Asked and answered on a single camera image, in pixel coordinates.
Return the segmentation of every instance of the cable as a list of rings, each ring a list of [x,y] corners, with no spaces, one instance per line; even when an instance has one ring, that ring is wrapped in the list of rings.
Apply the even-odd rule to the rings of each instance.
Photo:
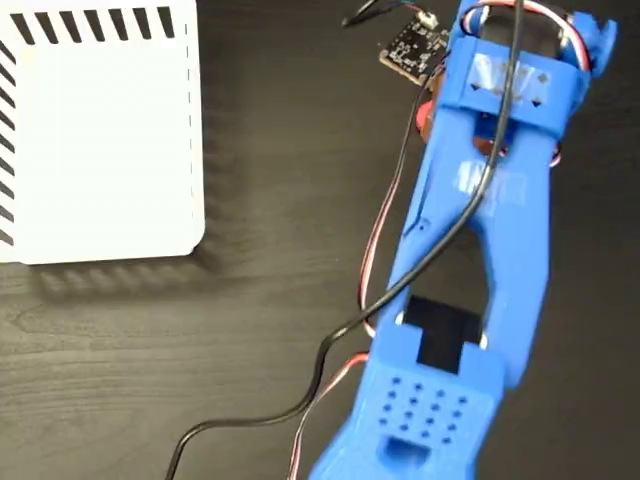
[[[469,219],[478,210],[482,203],[483,197],[493,174],[499,159],[499,152],[502,146],[502,142],[505,137],[507,125],[509,122],[509,114],[511,112],[511,102],[513,94],[513,85],[515,78],[516,62],[520,54],[520,37],[522,36],[522,18],[524,14],[524,0],[515,1],[515,21],[513,27],[513,41],[511,44],[511,52],[509,53],[509,61],[507,64],[507,72],[505,78],[504,95],[500,103],[500,110],[498,113],[498,120],[496,125],[496,134],[491,154],[485,164],[480,181],[476,189],[474,190],[469,203],[464,208],[458,220],[456,220],[450,229],[442,236],[442,238],[436,243],[433,249],[427,253],[411,270],[409,270],[402,278],[387,290],[378,300],[369,305],[364,311],[358,313],[353,318],[349,319],[338,328],[333,330],[329,335],[322,339],[318,347],[316,354],[316,360],[313,368],[313,373],[307,391],[302,398],[292,407],[284,410],[281,413],[275,415],[269,415],[256,418],[220,418],[214,420],[207,420],[191,427],[180,438],[176,445],[165,480],[173,480],[180,463],[180,458],[184,452],[187,444],[198,434],[216,428],[248,428],[248,427],[264,427],[270,425],[276,425],[278,423],[290,420],[299,414],[303,413],[309,405],[313,403],[320,383],[322,381],[322,374],[324,371],[324,365],[326,362],[327,353],[329,349],[338,340],[343,338],[348,333],[358,328],[364,320],[376,314],[380,309],[392,301],[400,292],[408,287],[431,263],[436,260],[444,250],[451,244],[451,242],[462,231],[463,227],[467,224]]]
[[[413,106],[411,107],[411,114],[409,115],[409,121],[407,122],[407,127],[402,139],[402,147],[400,148],[400,154],[398,155],[396,169],[393,173],[393,177],[391,179],[391,184],[389,185],[389,188],[387,190],[387,194],[385,195],[385,198],[378,212],[378,216],[376,217],[376,221],[374,222],[373,229],[371,230],[371,235],[369,236],[369,240],[367,242],[365,253],[362,259],[362,267],[360,268],[360,283],[358,284],[357,293],[358,308],[360,308],[361,311],[365,310],[366,308],[367,290],[369,287],[369,280],[371,278],[371,271],[373,269],[373,262],[376,256],[376,250],[378,248],[378,240],[380,238],[380,234],[382,233],[382,229],[384,227],[391,204],[393,203],[393,199],[398,190],[398,185],[400,184],[400,178],[402,177],[402,171],[404,169],[404,164],[407,158],[407,146],[409,144],[409,137],[414,128],[413,122],[416,113],[420,106],[420,102],[422,101],[422,97],[429,88],[430,80],[440,75],[440,73],[444,70],[444,61],[446,60],[448,55],[448,53],[444,55],[444,57],[440,61],[440,65],[431,73],[431,75],[429,75],[429,78],[422,84],[422,87],[418,91],[418,95],[413,102]],[[375,327],[371,325],[369,319],[366,319],[363,322],[363,326],[365,331],[367,332],[367,335],[369,335],[371,338],[374,338],[376,335],[376,330]]]
[[[313,400],[309,408],[304,412],[300,419],[300,424],[296,430],[296,434],[293,440],[293,448],[291,451],[291,462],[289,463],[289,474],[287,480],[297,480],[298,469],[300,468],[300,456],[302,454],[302,435],[304,434],[304,427],[306,426],[307,419],[313,409],[322,401],[322,399],[333,390],[344,378],[349,371],[360,363],[364,363],[369,360],[369,352],[356,353],[336,372],[329,382],[322,388],[318,396]]]
[[[467,35],[471,35],[471,19],[475,11],[479,8],[487,7],[512,7],[514,0],[479,0],[478,3],[469,7],[469,9],[460,17],[460,27],[462,31]],[[549,7],[542,5],[538,2],[531,0],[525,0],[525,10],[529,12],[538,13],[544,15],[552,22],[554,22],[564,32],[566,38],[571,41],[573,48],[578,58],[578,64],[581,70],[591,71],[591,57],[589,56],[589,50],[582,38],[582,35],[571,25],[568,21],[558,15]]]
[[[376,3],[378,3],[378,0],[369,0],[368,2],[366,2],[356,11],[356,13],[342,20],[342,27],[349,28],[355,27],[356,25],[361,25],[365,22],[368,22],[369,20],[373,20],[374,18],[389,13],[399,7],[406,7],[419,13],[424,12],[422,8],[420,8],[415,4],[415,2],[411,0],[393,1],[390,3],[386,3],[381,7],[373,8]]]

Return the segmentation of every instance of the white box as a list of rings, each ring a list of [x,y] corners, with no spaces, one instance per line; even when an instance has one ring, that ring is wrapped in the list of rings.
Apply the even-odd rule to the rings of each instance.
[[[200,242],[196,4],[130,5],[0,5],[0,261],[177,256]]]

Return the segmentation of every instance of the robotic arm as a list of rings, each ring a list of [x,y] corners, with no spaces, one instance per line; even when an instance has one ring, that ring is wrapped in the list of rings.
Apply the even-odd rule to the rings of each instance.
[[[478,185],[487,159],[473,140],[495,135],[509,57],[500,26],[513,14],[487,7],[508,5],[462,0],[389,285],[431,250]],[[525,7],[527,27],[543,16],[565,21],[555,10],[536,10],[547,8],[537,3]],[[617,33],[615,22],[600,29],[586,13],[574,12],[568,22],[543,44],[539,34],[525,33],[506,148],[470,221],[489,278],[484,319],[409,289],[390,302],[380,312],[351,416],[311,480],[474,478],[504,392],[525,372],[544,300],[549,161],[591,78],[603,73]]]

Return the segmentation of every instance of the black circuit board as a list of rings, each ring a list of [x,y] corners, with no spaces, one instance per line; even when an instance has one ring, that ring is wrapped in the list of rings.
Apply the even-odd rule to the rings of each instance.
[[[440,64],[448,43],[447,30],[429,28],[415,17],[380,52],[380,61],[413,83],[422,85]]]

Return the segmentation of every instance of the dark wooden table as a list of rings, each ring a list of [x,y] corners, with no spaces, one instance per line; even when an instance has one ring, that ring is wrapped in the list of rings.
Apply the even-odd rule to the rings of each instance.
[[[622,34],[553,172],[549,296],[480,480],[637,476],[640,8],[578,3],[620,19]],[[456,4],[429,3],[447,21]],[[0,268],[2,480],[160,480],[191,423],[276,411],[301,395],[318,341],[355,310],[360,256],[414,92],[377,62],[407,14],[341,31],[355,6],[201,2],[208,231],[195,255]],[[411,152],[377,291],[420,160],[417,139]],[[475,239],[456,242],[417,289],[481,309]],[[355,335],[330,367],[365,346]],[[351,378],[311,421],[304,472],[356,385]],[[293,429],[205,434],[179,478],[281,479]]]

